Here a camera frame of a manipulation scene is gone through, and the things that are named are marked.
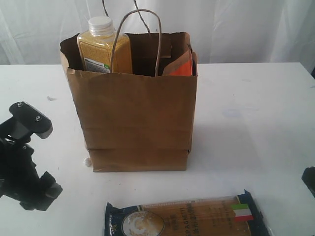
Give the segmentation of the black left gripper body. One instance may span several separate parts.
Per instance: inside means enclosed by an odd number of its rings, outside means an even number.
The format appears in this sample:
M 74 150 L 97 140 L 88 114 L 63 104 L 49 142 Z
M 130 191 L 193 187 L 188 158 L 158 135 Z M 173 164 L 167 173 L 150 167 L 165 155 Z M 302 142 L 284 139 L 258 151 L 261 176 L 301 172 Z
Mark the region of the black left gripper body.
M 15 119 L 0 125 L 0 196 L 17 200 L 25 210 L 46 211 L 63 189 L 49 172 L 38 175 L 28 145 L 32 134 Z

